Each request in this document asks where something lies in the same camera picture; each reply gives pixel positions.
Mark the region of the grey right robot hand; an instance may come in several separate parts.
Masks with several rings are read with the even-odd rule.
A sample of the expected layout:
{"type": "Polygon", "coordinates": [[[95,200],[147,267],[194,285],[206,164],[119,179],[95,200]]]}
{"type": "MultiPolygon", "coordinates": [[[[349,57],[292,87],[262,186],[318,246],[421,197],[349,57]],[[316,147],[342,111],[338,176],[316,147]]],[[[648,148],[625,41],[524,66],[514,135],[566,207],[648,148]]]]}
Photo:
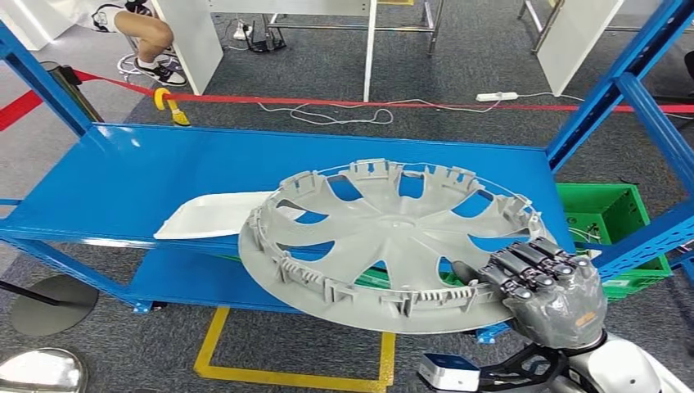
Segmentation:
{"type": "Polygon", "coordinates": [[[513,329],[537,344],[577,350],[602,339],[607,300],[586,255],[536,237],[489,254],[478,269],[451,265],[462,282],[487,283],[509,310],[513,329]]]}

